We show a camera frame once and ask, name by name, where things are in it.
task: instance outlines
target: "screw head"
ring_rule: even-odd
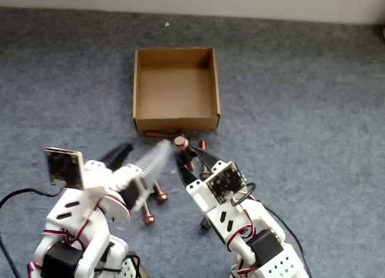
[[[153,215],[145,216],[143,218],[144,224],[149,225],[155,222],[155,217]]]
[[[167,199],[168,199],[167,193],[163,193],[163,194],[158,195],[158,203],[164,203],[167,201]]]

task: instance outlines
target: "gray carpet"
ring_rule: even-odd
[[[43,147],[97,158],[135,141],[135,161],[157,140],[131,120],[134,49],[214,46],[220,127],[192,132],[234,160],[255,195],[292,226],[317,278],[385,272],[385,44],[368,26],[86,11],[0,10],[0,196],[48,185]],[[232,255],[172,164],[170,193],[125,231],[153,277],[227,277]],[[0,212],[4,242],[26,276],[55,200],[24,194]],[[0,255],[0,276],[12,277]]]

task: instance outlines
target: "white wall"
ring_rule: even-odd
[[[385,21],[385,0],[0,0],[0,5],[344,23]]]

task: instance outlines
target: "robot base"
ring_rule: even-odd
[[[119,263],[121,271],[95,271],[89,278],[136,278],[137,273],[132,259],[125,259],[127,255],[135,253],[128,252],[128,245],[120,238],[110,235],[110,242],[113,244],[113,246],[111,246],[110,250],[108,251],[105,262],[99,262],[96,268],[117,269],[118,267],[116,267],[116,261],[121,261],[121,263]],[[41,270],[38,265],[29,263],[28,269],[28,278],[42,278]],[[146,269],[142,265],[139,267],[139,274],[140,275],[138,277],[150,278]]]

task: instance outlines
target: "bolt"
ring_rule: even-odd
[[[168,195],[165,191],[163,191],[158,181],[155,181],[154,190],[156,191],[156,199],[158,200],[158,203],[167,201]]]
[[[149,204],[147,203],[147,201],[144,202],[143,209],[144,209],[144,217],[143,217],[144,224],[148,225],[148,224],[154,223],[155,219],[150,212]]]
[[[206,142],[205,140],[200,140],[199,141],[199,147],[202,149],[202,150],[206,150]],[[200,173],[200,178],[202,180],[205,180],[207,179],[209,176],[210,176],[210,172],[209,170],[207,169],[207,166],[201,161],[201,164],[202,164],[202,172]]]
[[[184,136],[180,135],[174,139],[175,148],[179,151],[180,154],[182,154],[186,158],[191,155],[187,151],[188,145],[189,145],[188,140]],[[190,159],[187,158],[187,160],[189,161],[186,162],[185,166],[189,171],[194,171],[195,167],[194,167],[194,164],[191,162],[191,158]]]

